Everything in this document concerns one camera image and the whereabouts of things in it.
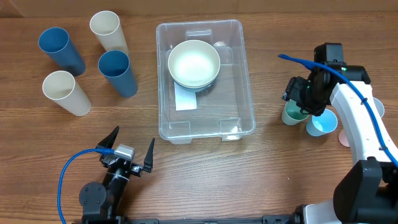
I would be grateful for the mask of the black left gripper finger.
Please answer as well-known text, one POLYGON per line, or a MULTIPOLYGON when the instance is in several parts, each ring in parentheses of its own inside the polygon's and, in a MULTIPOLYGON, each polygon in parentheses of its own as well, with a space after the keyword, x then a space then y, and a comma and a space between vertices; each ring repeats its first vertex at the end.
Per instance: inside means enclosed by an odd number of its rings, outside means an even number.
POLYGON ((113 144, 117 138, 119 132, 119 126, 116 126, 115 129, 106 136, 102 141, 97 144, 98 149, 111 149, 113 144))
POLYGON ((153 169, 153 150, 154 150, 155 139, 153 138, 148 148, 147 154, 144 159, 143 171, 151 173, 153 169))

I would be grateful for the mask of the green small cup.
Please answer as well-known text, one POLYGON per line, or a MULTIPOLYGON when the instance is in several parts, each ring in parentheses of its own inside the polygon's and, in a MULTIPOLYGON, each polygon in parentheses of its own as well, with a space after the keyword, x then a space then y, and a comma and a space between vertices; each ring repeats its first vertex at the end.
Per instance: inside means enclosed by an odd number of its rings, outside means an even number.
POLYGON ((309 117, 309 113, 297 106, 297 102, 289 100, 286 102, 285 107, 281 114, 281 119, 284 124, 288 126, 296 125, 309 117))

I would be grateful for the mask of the light blue small cup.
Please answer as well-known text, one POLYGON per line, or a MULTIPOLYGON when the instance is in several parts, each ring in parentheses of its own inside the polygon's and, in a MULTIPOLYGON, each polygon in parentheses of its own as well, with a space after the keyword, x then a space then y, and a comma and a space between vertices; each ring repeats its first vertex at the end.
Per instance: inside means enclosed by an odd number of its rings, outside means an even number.
POLYGON ((309 135, 318 137, 332 133, 338 125, 338 119, 334 112, 325 109, 320 116, 311 116, 306 124, 306 130, 309 135))

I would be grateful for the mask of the pink small cup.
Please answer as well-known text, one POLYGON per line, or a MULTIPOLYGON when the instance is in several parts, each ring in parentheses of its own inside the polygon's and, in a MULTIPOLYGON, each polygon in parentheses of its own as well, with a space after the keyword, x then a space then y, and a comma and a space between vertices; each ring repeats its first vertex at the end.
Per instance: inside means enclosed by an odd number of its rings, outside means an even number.
POLYGON ((344 147, 350 147, 345 130, 342 129, 338 135, 338 140, 339 142, 344 146, 344 147))

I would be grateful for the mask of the grey small cup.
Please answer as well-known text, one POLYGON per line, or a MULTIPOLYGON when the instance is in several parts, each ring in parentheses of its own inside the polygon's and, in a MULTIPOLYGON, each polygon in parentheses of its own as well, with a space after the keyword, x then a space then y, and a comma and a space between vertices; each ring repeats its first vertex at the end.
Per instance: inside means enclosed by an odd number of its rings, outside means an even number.
POLYGON ((374 101, 375 107, 377 109, 377 112, 379 113, 380 117, 382 118, 385 114, 385 107, 384 107, 383 103, 375 97, 373 98, 373 101, 374 101))

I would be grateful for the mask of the cream tall cup front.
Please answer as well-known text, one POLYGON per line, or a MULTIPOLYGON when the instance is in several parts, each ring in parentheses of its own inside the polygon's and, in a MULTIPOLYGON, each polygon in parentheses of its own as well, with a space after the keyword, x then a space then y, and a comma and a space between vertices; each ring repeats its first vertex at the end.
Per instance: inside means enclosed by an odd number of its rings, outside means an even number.
POLYGON ((63 70, 49 74, 42 84, 44 95, 75 116, 84 116, 91 110, 91 101, 74 76, 63 70))

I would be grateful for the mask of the blue bowl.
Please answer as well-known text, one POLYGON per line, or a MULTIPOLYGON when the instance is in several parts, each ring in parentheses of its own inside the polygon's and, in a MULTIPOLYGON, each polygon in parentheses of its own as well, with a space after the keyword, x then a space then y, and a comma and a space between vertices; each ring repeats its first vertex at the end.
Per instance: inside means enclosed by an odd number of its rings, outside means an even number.
MULTIPOLYGON (((212 80, 212 78, 213 77, 177 77, 177 78, 174 77, 174 79, 176 79, 176 81, 178 81, 178 82, 180 82, 182 84, 190 85, 190 86, 199 86, 199 85, 208 83, 208 82, 210 82, 212 80)), ((208 88, 198 89, 198 90, 189 90, 189 89, 186 89, 186 88, 183 88, 183 89, 185 89, 187 91, 190 91, 190 92, 201 92, 201 91, 204 91, 204 90, 206 90, 208 88)))

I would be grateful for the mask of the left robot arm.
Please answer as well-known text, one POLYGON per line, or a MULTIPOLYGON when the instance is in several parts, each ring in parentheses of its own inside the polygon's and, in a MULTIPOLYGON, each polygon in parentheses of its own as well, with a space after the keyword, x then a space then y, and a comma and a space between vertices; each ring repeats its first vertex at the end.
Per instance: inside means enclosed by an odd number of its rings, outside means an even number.
POLYGON ((99 161, 107 171, 102 182, 90 182, 80 191, 82 223, 130 223, 126 215, 118 213, 124 189, 130 176, 140 177, 143 172, 152 172, 155 140, 151 141, 144 163, 140 165, 133 162, 133 147, 120 144, 115 150, 112 149, 118 132, 117 126, 96 146, 96 150, 102 154, 99 161))

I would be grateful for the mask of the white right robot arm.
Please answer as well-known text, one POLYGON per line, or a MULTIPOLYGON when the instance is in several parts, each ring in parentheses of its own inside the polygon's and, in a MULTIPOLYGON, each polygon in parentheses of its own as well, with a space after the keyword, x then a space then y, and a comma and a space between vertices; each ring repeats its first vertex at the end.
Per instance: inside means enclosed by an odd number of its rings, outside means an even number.
POLYGON ((313 118, 334 107, 353 159, 332 199, 299 206, 291 223, 397 223, 397 147, 377 112, 365 68, 347 65, 340 43, 319 45, 312 61, 279 57, 310 70, 308 78, 290 79, 283 100, 313 118))

